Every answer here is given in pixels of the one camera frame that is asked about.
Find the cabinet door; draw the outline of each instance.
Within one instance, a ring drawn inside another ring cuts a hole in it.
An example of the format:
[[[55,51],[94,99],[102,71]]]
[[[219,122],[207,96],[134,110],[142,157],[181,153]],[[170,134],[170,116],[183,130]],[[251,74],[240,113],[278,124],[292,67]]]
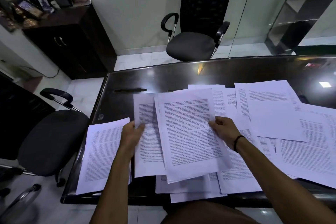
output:
[[[86,70],[62,44],[57,27],[33,28],[24,30],[24,33],[71,79],[84,77]]]
[[[107,72],[79,25],[59,26],[59,40],[89,74]]]

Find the tile floor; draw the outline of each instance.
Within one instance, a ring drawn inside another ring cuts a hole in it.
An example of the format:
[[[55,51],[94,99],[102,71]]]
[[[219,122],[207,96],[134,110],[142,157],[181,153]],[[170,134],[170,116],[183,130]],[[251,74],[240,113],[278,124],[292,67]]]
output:
[[[302,45],[309,44],[335,44],[336,37],[305,39]],[[271,55],[264,44],[245,44],[222,46],[212,57],[227,58],[239,56]],[[145,67],[159,64],[179,62],[167,55],[166,52],[154,52],[119,56],[115,65],[115,71]],[[90,116],[95,100],[99,93],[103,78],[83,79],[71,81],[67,92],[73,96],[73,105]],[[63,171],[63,177],[69,175],[73,160],[71,160]],[[57,188],[53,177],[39,177],[21,175],[13,179],[10,184],[0,184],[1,187],[10,187],[11,193],[0,200],[0,213],[5,205],[9,205],[26,188],[35,183],[42,185],[40,192],[34,197],[29,197],[21,206],[25,211],[13,212],[7,223],[29,223],[29,224],[88,224],[95,209],[95,205],[63,205],[60,197],[64,188]],[[254,218],[262,224],[282,223],[273,209],[240,208],[242,212]],[[166,212],[162,207],[157,206],[129,206],[129,224],[158,224],[165,217]]]

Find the chair seat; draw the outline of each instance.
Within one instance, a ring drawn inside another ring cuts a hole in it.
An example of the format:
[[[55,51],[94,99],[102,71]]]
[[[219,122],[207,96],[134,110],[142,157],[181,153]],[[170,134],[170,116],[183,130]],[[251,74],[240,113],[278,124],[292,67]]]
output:
[[[173,37],[166,52],[180,61],[197,61],[210,59],[214,49],[215,42],[208,35],[183,32]]]
[[[23,141],[18,161],[28,171],[56,174],[79,148],[89,118],[77,111],[60,110],[41,120]]]

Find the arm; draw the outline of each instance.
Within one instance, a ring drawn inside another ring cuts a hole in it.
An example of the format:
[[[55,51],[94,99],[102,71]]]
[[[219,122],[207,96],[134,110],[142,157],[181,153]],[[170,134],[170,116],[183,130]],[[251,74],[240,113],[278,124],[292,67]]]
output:
[[[144,128],[140,125],[135,129],[134,121],[123,127],[118,152],[90,224],[127,224],[128,165]]]
[[[216,122],[209,124],[233,149],[235,139],[241,135],[233,121],[216,117]],[[328,207],[281,172],[246,138],[238,139],[236,147],[283,223],[336,223],[336,215]]]

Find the forearm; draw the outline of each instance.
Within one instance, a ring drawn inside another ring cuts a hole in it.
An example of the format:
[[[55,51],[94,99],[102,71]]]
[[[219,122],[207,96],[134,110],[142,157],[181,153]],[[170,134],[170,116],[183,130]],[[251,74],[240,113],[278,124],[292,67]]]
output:
[[[247,139],[239,139],[237,151],[284,223],[336,223],[330,209],[275,167]]]
[[[130,159],[129,154],[118,150],[90,224],[127,224]]]

